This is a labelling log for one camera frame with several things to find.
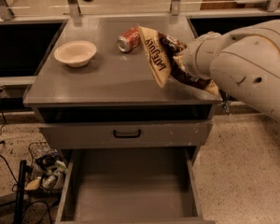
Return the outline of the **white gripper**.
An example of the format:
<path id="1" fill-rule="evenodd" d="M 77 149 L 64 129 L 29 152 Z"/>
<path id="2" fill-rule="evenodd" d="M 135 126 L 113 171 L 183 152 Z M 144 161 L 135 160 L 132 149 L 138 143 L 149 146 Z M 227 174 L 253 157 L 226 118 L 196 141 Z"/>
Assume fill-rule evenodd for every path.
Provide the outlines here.
<path id="1" fill-rule="evenodd" d="M 210 79 L 209 67 L 221 34 L 209 32 L 187 44 L 182 55 L 186 72 L 195 79 Z"/>

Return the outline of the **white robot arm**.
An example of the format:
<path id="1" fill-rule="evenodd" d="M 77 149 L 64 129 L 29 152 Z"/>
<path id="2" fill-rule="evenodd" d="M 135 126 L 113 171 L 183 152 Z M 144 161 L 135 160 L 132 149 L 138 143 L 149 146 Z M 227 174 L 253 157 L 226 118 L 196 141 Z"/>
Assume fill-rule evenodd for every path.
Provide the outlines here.
<path id="1" fill-rule="evenodd" d="M 280 20 L 210 32 L 188 44 L 182 64 L 233 98 L 280 122 Z"/>

